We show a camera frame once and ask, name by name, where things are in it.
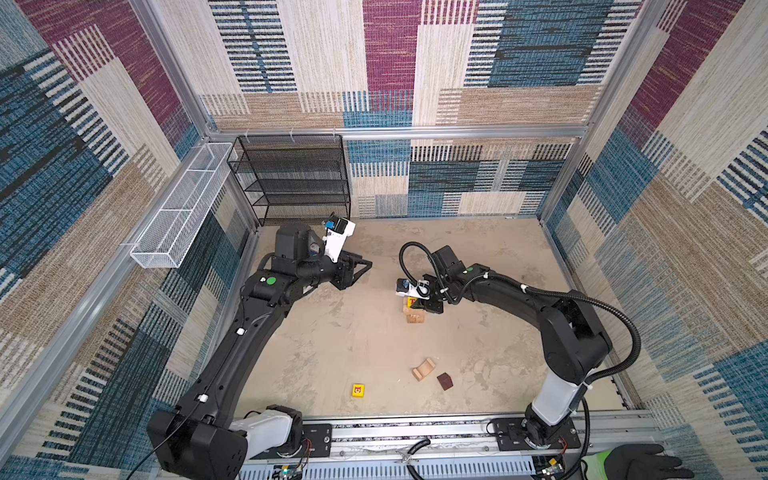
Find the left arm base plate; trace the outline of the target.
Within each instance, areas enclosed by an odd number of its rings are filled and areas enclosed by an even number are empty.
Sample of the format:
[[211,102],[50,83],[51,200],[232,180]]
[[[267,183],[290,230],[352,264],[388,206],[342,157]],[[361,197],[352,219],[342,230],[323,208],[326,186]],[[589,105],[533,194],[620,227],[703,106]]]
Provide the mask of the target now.
[[298,447],[274,447],[255,456],[255,459],[328,458],[331,455],[333,426],[331,423],[305,424],[302,428]]

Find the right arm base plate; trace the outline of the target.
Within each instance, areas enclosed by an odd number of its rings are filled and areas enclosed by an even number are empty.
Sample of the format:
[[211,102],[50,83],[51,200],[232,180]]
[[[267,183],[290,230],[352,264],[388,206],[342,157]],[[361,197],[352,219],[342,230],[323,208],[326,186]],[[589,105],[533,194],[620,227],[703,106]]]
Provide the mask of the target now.
[[487,432],[496,439],[500,451],[580,448],[582,441],[573,421],[567,417],[557,425],[526,417],[491,420]]

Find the black and green gloved hand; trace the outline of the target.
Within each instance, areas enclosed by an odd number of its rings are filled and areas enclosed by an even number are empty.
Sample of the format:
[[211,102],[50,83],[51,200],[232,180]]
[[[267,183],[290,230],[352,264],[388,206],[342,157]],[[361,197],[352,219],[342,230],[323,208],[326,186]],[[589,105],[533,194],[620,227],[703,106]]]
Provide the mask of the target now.
[[659,444],[626,444],[588,455],[582,460],[588,480],[693,479],[695,474]]

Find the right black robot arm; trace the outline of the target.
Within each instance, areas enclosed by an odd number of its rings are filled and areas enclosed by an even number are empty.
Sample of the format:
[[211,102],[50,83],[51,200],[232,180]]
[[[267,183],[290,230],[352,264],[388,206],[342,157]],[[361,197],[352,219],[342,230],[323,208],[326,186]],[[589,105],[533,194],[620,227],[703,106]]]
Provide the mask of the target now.
[[426,277],[428,298],[452,305],[463,300],[490,305],[539,331],[548,374],[527,407],[527,424],[540,430],[560,426],[583,399],[612,349],[594,305],[575,290],[537,289],[485,265],[466,266],[449,246],[431,252],[415,241],[403,244],[398,255],[411,286],[416,279],[404,259],[410,248],[424,252],[434,271]]

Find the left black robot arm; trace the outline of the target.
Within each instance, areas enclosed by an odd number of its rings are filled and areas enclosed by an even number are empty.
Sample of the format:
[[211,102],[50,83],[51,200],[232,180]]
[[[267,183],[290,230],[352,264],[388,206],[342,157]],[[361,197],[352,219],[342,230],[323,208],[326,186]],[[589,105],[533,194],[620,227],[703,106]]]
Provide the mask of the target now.
[[245,461],[267,450],[296,455],[304,448],[300,411],[270,405],[238,420],[235,410],[293,305],[323,283],[345,290],[372,267],[344,248],[354,222],[332,216],[323,227],[323,234],[305,223],[278,229],[273,251],[241,287],[233,321],[207,365],[172,410],[151,417],[151,454],[163,470],[188,479],[235,479]]

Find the wood arch block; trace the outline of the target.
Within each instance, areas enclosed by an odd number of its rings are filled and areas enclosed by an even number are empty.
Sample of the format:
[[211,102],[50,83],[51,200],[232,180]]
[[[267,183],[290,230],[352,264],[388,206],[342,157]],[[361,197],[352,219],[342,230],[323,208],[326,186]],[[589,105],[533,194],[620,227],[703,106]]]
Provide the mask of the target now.
[[436,368],[436,363],[430,357],[427,357],[417,367],[411,369],[412,375],[417,381],[423,381],[428,377]]

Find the small yellow letter cube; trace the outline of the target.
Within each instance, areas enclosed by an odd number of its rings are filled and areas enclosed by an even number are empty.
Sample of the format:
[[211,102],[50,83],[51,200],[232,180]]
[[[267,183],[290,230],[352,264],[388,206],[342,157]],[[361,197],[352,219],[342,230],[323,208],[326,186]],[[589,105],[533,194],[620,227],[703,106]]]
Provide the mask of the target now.
[[353,398],[363,398],[365,395],[365,386],[363,384],[354,384],[351,395]]

